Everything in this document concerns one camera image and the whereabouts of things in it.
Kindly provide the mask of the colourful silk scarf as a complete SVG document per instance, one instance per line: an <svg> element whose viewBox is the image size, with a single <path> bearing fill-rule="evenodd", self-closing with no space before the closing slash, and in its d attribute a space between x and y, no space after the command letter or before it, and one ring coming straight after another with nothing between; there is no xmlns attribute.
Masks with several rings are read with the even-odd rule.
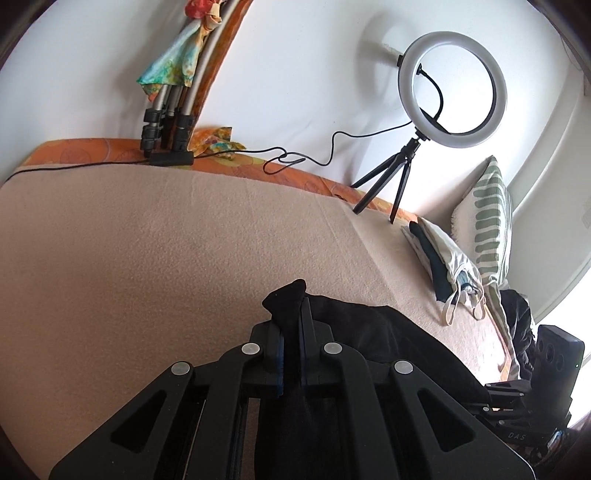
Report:
<svg viewBox="0 0 591 480"><path fill-rule="evenodd" d="M164 86L191 86L207 38L223 23L225 4L218 0L185 3L184 26L136 80L149 101L154 101Z"/></svg>

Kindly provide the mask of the white canvas tote bag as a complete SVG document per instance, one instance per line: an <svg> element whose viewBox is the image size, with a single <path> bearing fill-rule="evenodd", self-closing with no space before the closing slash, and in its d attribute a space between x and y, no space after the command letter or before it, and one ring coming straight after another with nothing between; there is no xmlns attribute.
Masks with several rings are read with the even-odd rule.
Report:
<svg viewBox="0 0 591 480"><path fill-rule="evenodd" d="M420 250L419 241L410 232L410 222L401 227L402 233L431 278L431 273L427 269L427 258ZM440 302L436 299L443 304L441 317L444 324L451 326L454 323L456 313L460 307L466 309L475 320L483 320L486 315L486 299L481 275L477 267L442 228L422 217L419 217L414 222L417 222L423 228L448 269L448 279L452 284L454 295L446 302Z"/></svg>

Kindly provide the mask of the black t-shirt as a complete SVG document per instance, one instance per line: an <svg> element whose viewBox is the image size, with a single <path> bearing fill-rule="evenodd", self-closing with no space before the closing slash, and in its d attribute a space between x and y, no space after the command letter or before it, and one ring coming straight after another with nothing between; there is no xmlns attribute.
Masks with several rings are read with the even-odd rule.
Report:
<svg viewBox="0 0 591 480"><path fill-rule="evenodd" d="M329 326L332 337L359 351L363 358L386 366L407 360L460 404L487 403L490 395L470 370L439 340L389 306L372 307L322 295L310 295L298 279L273 291L263 307L287 334L298 340L301 308ZM346 416L344 390L320 398L301 387L263 401L254 448L257 479L352 479L353 437Z"/></svg>

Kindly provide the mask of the orange floral bed sheet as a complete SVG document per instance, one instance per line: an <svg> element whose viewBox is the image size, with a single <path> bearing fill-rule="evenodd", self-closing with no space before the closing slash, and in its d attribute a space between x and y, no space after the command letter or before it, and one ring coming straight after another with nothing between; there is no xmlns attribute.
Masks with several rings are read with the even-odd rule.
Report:
<svg viewBox="0 0 591 480"><path fill-rule="evenodd" d="M378 210L308 174L263 179L245 156L195 167L139 164L132 141L41 145L10 181L12 290L5 314L52 381L83 374L133 388L177 358L214 359L263 319L267 293L311 293L408 316L479 380L506 379L507 347L486 313L442 321L427 271Z"/></svg>

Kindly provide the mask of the green striped white pillow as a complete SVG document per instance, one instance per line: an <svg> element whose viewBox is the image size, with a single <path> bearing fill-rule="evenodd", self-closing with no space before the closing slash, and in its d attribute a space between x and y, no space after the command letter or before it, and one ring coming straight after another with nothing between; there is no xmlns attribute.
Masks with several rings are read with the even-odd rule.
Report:
<svg viewBox="0 0 591 480"><path fill-rule="evenodd" d="M501 289L509 272L513 206L497 159L486 160L486 168L452 213L452 238L476 266L484 288L486 306L507 347L508 378L520 378Z"/></svg>

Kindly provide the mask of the dark green folded garment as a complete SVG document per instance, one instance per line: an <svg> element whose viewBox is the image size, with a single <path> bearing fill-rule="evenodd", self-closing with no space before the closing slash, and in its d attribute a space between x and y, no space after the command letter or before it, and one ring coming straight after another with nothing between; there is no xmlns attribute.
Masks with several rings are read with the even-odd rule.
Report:
<svg viewBox="0 0 591 480"><path fill-rule="evenodd" d="M421 245L420 250L427 258L427 269L431 273L436 299L440 302L446 302L454 295L452 284L448 279L447 266L442 261L439 253L425 234L423 228L414 221L410 222L409 228L412 235L419 241Z"/></svg>

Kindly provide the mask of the beige towel blanket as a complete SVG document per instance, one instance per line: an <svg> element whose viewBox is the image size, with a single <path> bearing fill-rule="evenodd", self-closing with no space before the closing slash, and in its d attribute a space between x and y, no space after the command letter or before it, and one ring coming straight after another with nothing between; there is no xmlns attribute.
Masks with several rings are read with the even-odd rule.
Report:
<svg viewBox="0 0 591 480"><path fill-rule="evenodd" d="M301 279L388 305L481 382L506 376L490 318L446 324L401 221L231 176L106 165L1 189L1 425L39 478L172 363L214 361Z"/></svg>

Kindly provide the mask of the folded silver tripod stand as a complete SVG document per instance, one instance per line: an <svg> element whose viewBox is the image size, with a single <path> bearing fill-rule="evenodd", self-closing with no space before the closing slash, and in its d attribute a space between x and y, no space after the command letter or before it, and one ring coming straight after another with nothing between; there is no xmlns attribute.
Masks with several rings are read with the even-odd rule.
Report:
<svg viewBox="0 0 591 480"><path fill-rule="evenodd" d="M154 101L148 100L139 144L145 164L171 167L193 163L193 153L187 149L192 131L251 5L249 1L226 1L223 23L207 38L191 86L164 86Z"/></svg>

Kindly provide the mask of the small colourful fabric piece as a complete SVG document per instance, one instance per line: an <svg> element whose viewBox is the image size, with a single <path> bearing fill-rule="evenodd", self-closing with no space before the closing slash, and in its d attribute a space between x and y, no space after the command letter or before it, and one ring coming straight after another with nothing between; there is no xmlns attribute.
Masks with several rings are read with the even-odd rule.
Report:
<svg viewBox="0 0 591 480"><path fill-rule="evenodd" d="M194 157L205 155L230 157L233 152L245 151L245 145L231 139L231 127L204 127L192 131L187 149Z"/></svg>

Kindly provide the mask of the black clothing beside pillow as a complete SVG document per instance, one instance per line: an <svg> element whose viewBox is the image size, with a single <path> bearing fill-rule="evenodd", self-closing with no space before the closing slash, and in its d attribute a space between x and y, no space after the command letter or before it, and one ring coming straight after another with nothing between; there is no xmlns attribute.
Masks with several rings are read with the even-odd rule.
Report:
<svg viewBox="0 0 591 480"><path fill-rule="evenodd" d="M512 289L501 290L501 301L509 326L510 338L519 365L519 378L530 380L536 357L536 335L528 300Z"/></svg>

